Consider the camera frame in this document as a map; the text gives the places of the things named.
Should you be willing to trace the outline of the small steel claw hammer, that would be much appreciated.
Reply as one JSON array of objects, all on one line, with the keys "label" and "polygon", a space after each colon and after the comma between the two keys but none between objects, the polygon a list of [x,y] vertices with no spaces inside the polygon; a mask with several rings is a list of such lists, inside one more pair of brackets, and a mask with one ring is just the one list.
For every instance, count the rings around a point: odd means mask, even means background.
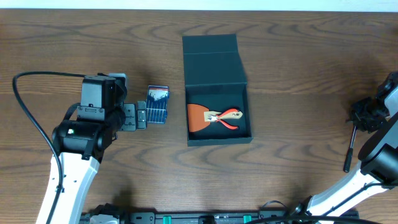
[{"label": "small steel claw hammer", "polygon": [[352,158],[353,158],[354,142],[355,142],[355,139],[356,139],[357,130],[358,130],[357,126],[353,126],[353,131],[352,131],[352,134],[351,134],[349,148],[347,150],[346,157],[345,157],[345,162],[343,164],[343,172],[345,172],[345,173],[348,173],[350,171],[351,161],[352,161]]}]

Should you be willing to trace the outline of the orange scraper wooden handle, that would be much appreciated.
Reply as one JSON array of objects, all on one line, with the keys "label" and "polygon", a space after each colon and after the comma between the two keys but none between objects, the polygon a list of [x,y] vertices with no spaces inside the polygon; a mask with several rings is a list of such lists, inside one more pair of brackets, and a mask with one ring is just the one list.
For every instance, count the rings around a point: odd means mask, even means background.
[{"label": "orange scraper wooden handle", "polygon": [[187,105],[187,116],[188,131],[195,133],[207,128],[211,123],[221,123],[230,130],[237,130],[239,129],[238,126],[233,126],[225,120],[241,119],[243,117],[243,112],[235,108],[228,109],[224,112],[211,111],[205,106],[190,103]]}]

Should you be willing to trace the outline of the red handled pliers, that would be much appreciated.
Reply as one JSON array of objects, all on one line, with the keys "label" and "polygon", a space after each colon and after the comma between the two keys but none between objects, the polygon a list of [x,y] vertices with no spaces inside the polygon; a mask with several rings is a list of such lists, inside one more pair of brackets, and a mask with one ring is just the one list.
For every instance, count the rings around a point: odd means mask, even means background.
[{"label": "red handled pliers", "polygon": [[228,109],[223,113],[217,111],[204,112],[204,118],[206,122],[221,123],[223,126],[231,130],[237,130],[239,127],[233,126],[226,121],[240,119],[242,115],[243,113],[235,108]]}]

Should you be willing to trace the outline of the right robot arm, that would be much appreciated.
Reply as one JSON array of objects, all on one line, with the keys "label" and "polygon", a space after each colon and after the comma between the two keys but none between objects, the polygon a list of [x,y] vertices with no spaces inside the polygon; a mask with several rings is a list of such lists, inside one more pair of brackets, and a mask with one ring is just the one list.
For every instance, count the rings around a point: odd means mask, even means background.
[{"label": "right robot arm", "polygon": [[350,167],[350,146],[343,166],[346,176],[298,205],[297,215],[338,217],[363,200],[397,187],[397,72],[388,74],[374,97],[351,105],[349,121],[352,138],[357,131],[371,134],[358,153],[358,163]]}]

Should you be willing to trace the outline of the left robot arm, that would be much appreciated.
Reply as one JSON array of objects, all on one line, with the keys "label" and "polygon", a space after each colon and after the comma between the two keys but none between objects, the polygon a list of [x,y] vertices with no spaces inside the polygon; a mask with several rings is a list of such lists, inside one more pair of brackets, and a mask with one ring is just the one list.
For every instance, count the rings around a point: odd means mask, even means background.
[{"label": "left robot arm", "polygon": [[124,73],[86,76],[81,100],[53,130],[55,155],[37,223],[78,223],[104,151],[119,131],[146,129],[143,101],[125,103]]}]

